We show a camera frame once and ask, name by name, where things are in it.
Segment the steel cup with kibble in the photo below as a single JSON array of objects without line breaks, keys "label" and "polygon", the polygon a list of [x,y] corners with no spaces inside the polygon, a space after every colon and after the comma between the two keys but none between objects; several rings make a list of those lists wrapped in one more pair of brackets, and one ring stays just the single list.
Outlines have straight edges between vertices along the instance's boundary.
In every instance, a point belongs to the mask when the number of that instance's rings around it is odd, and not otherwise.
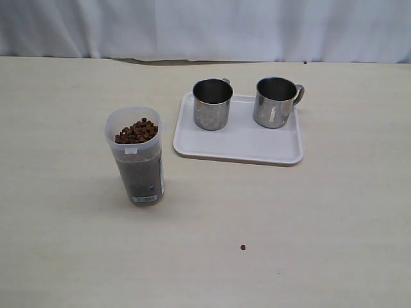
[{"label": "steel cup with kibble", "polygon": [[283,127],[296,104],[304,96],[302,85],[280,77],[266,77],[256,85],[254,121],[265,128]]}]

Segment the white plastic tray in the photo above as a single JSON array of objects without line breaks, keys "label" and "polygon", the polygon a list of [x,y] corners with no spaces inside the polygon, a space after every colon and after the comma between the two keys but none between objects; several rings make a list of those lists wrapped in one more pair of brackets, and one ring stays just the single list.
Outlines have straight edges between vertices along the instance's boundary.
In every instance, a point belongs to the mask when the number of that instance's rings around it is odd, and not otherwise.
[{"label": "white plastic tray", "polygon": [[194,97],[182,98],[173,138],[174,150],[183,157],[250,162],[253,164],[298,164],[303,156],[297,108],[281,128],[269,129],[252,118],[254,97],[236,94],[231,100],[227,125],[221,130],[199,128],[193,119]]}]

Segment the clear plastic tall container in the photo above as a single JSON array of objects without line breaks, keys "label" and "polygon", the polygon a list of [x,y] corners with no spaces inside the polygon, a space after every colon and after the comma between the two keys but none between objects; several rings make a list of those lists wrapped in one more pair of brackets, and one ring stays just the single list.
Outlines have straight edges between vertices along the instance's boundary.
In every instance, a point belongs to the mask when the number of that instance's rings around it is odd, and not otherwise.
[{"label": "clear plastic tall container", "polygon": [[164,196],[161,118],[149,107],[120,108],[108,116],[104,136],[130,202],[154,205]]}]

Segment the white curtain backdrop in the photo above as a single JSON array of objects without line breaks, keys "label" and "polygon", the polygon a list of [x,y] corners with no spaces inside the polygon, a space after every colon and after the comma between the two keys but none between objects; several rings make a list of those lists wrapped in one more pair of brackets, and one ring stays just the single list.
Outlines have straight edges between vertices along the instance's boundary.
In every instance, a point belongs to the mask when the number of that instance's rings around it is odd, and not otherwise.
[{"label": "white curtain backdrop", "polygon": [[2,1],[1,54],[410,61],[409,1]]}]

